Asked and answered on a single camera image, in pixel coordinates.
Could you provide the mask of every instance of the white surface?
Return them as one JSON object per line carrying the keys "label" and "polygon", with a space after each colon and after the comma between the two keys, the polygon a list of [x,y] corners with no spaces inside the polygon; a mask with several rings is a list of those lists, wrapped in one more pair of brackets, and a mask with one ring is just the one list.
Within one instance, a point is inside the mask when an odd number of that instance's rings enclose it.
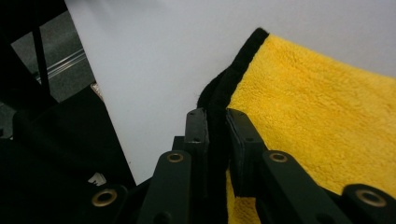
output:
{"label": "white surface", "polygon": [[262,27],[396,77],[396,1],[65,0],[136,183],[205,85]]}

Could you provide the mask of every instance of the towel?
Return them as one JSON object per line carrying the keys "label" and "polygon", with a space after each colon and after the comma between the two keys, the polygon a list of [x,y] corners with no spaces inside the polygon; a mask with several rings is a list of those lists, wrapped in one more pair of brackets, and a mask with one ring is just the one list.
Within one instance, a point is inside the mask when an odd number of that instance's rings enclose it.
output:
{"label": "towel", "polygon": [[344,186],[362,183],[396,197],[395,99],[395,78],[257,29],[198,101],[214,145],[209,172],[224,172],[215,189],[220,180],[227,183],[229,223],[260,220],[255,199],[235,197],[225,172],[226,108],[245,112],[270,150],[288,152],[321,187],[341,194]]}

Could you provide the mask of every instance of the yellow microfiber towel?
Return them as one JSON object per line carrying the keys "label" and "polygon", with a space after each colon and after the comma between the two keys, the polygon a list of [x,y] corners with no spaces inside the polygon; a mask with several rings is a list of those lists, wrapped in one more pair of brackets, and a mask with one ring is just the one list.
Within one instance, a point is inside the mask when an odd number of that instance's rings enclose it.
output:
{"label": "yellow microfiber towel", "polygon": [[[321,187],[341,194],[344,186],[362,183],[396,197],[395,78],[262,29],[233,64],[216,88],[211,83],[218,96],[212,107],[221,102],[221,85],[229,84],[222,105],[245,112],[269,149],[288,152]],[[227,179],[229,223],[260,223],[254,198],[235,198]]]}

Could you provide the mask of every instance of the black fabric trim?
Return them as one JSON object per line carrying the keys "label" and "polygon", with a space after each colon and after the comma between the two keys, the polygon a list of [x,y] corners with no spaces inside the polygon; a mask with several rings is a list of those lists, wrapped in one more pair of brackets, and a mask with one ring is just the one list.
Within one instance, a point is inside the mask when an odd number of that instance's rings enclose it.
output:
{"label": "black fabric trim", "polygon": [[269,34],[258,28],[239,50],[233,63],[213,79],[202,92],[198,107],[207,114],[209,129],[208,151],[208,214],[216,223],[227,223],[227,200],[225,172],[230,155],[230,138],[225,123],[227,105],[254,55]]}

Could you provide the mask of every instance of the yellow fabric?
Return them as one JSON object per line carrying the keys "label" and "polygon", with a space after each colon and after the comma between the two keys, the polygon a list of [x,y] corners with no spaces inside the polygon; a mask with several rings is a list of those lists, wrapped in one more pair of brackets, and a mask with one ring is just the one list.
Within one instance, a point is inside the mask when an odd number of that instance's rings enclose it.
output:
{"label": "yellow fabric", "polygon": [[[396,197],[396,79],[269,35],[228,107],[247,113],[268,148],[291,154],[320,186],[340,194],[362,183]],[[248,217],[254,206],[241,206],[254,199],[232,197],[230,223],[260,223]]]}

